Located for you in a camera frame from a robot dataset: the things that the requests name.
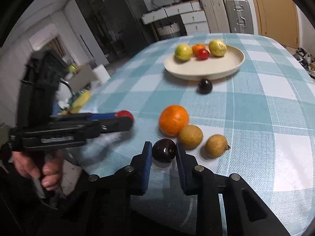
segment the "human hand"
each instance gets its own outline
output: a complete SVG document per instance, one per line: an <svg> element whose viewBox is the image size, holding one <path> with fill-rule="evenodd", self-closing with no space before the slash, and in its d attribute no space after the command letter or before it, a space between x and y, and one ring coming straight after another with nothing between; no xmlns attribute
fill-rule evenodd
<svg viewBox="0 0 315 236"><path fill-rule="evenodd" d="M13 163L18 173L23 177L40 178L41 173L34 161L23 152L12 152ZM60 186L62 179L63 157L61 150L56 151L55 158L43 166L42 186L52 191Z"/></svg>

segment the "tangerine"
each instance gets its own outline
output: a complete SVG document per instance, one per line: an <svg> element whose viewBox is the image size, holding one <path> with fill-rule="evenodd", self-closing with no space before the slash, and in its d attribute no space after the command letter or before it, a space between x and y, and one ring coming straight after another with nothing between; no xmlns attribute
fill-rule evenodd
<svg viewBox="0 0 315 236"><path fill-rule="evenodd" d="M197 43L197 44L195 44L195 45L192 47L193 54L194 54L195 56L197 56L198 51L201 50L201 49L205 49L205 48L206 48L206 46L204 46L204 44Z"/></svg>
<svg viewBox="0 0 315 236"><path fill-rule="evenodd" d="M175 136L183 127L188 125L188 122L189 115L186 109L182 106L173 105L164 109L158 124L164 134Z"/></svg>

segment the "ceramic plate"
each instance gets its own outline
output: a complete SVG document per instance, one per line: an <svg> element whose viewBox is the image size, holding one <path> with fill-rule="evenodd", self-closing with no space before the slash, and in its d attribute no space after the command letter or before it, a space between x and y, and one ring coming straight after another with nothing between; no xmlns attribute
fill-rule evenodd
<svg viewBox="0 0 315 236"><path fill-rule="evenodd" d="M193 55L187 62L177 60L172 53L164 61L164 67L172 75L185 80L199 81L203 78L216 80L227 77L241 67L245 61L245 55L233 46L226 45L226 48L224 57L215 57L210 54L207 60L199 60Z"/></svg>

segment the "suitcase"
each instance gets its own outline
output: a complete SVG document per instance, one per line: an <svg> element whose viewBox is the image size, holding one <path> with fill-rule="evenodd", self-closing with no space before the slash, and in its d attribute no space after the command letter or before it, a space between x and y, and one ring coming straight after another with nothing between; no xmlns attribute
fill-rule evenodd
<svg viewBox="0 0 315 236"><path fill-rule="evenodd" d="M254 34L248 0L224 0L231 33Z"/></svg>
<svg viewBox="0 0 315 236"><path fill-rule="evenodd" d="M201 0L210 33L230 33L223 0Z"/></svg>

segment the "light blue tablecloth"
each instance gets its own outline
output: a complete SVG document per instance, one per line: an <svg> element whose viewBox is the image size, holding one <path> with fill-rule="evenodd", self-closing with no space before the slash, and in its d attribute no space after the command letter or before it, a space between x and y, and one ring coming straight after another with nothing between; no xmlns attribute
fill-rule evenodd
<svg viewBox="0 0 315 236"><path fill-rule="evenodd" d="M241 49L246 60L239 72L213 81L209 95L196 93L197 83L173 77L163 62L181 43L211 39ZM285 225L300 235L315 215L315 84L300 64L276 41L247 34L197 34L150 45L133 57L92 96L82 112L129 110L135 117L128 133L103 135L74 153L90 174L108 176L141 153L145 141L163 138L158 117L180 104L198 125L204 142L224 134L231 146L207 160L200 145L193 154L214 173L240 174ZM196 196L184 196L176 162L152 165L149 189L133 197L132 207L171 228L194 233Z"/></svg>

